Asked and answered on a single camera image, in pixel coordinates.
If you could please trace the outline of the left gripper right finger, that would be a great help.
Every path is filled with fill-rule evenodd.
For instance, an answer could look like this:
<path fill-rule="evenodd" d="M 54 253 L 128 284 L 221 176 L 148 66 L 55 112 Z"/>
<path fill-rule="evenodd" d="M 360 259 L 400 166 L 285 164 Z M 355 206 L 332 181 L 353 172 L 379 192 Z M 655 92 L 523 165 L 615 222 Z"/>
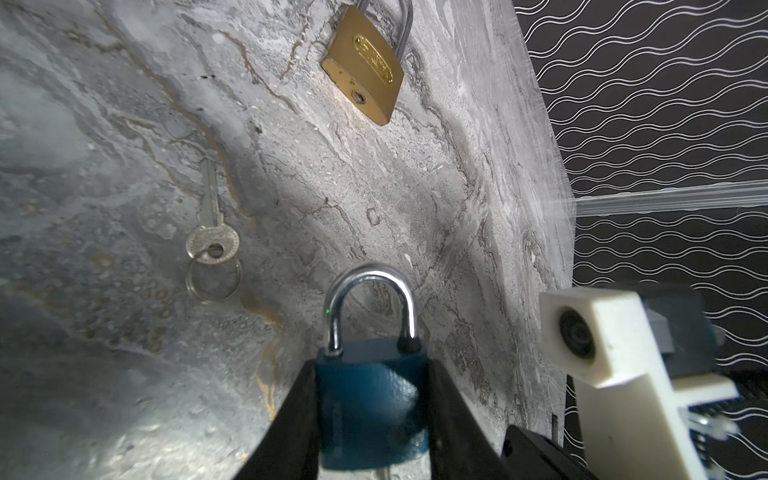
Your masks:
<path fill-rule="evenodd" d="M 429 361 L 427 386 L 431 477 L 508 479 L 510 472 L 438 360 Z"/>

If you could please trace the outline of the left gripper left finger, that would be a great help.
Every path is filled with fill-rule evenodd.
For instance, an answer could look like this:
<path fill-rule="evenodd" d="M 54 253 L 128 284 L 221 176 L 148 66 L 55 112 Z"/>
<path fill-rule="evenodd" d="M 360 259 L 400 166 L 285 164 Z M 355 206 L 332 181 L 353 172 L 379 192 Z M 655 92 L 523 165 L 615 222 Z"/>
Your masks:
<path fill-rule="evenodd" d="M 308 360 L 235 480 L 318 478 L 321 440 L 315 377 L 315 361 Z"/>

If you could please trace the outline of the large brass padlock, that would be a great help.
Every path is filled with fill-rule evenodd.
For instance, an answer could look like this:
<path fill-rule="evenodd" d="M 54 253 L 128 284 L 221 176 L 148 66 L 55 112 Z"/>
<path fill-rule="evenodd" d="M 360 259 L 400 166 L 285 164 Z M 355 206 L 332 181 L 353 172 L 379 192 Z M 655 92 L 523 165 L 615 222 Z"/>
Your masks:
<path fill-rule="evenodd" d="M 402 21 L 394 45 L 366 17 L 368 3 L 358 1 L 344 11 L 321 61 L 336 87 L 379 126 L 390 122 L 404 79 L 401 60 L 413 23 L 413 4 L 399 5 Z"/>

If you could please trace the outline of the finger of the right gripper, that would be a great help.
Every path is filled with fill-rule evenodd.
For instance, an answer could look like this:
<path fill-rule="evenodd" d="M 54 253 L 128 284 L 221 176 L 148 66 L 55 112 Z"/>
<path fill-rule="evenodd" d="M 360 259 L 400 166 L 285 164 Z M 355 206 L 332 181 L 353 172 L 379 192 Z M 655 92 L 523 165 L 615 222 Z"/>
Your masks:
<path fill-rule="evenodd" d="M 558 444 L 536 432 L 510 425 L 501 458 L 516 479 L 593 479 Z"/>

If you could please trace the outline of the silver key with ring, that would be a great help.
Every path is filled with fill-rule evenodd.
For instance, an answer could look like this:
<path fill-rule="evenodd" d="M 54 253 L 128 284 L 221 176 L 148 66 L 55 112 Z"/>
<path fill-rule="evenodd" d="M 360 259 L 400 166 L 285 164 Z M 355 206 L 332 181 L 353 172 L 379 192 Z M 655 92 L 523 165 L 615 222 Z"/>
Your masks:
<path fill-rule="evenodd" d="M 239 233 L 224 220 L 220 208 L 217 183 L 217 165 L 205 159 L 200 166 L 202 176 L 202 200 L 198 215 L 199 225 L 186 238 L 185 249 L 189 256 L 185 273 L 185 285 L 190 295 L 203 304 L 222 302 L 232 297 L 243 279 L 243 268 L 237 254 L 240 249 Z M 235 268 L 233 287 L 223 296 L 204 293 L 196 286 L 193 270 L 197 265 L 218 266 L 232 261 Z"/>

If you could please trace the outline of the small blue padlock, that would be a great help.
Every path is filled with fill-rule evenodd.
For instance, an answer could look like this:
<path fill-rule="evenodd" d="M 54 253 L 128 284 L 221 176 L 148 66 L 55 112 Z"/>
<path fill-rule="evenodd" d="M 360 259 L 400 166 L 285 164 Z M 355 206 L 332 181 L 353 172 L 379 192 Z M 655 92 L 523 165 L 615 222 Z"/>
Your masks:
<path fill-rule="evenodd" d="M 344 302 L 364 282 L 386 284 L 397 294 L 400 332 L 344 343 Z M 380 470 L 424 455 L 429 448 L 429 358 L 417 333 L 414 297 L 405 277 L 384 264 L 354 267 L 336 278 L 324 309 L 328 339 L 315 363 L 321 466 Z"/>

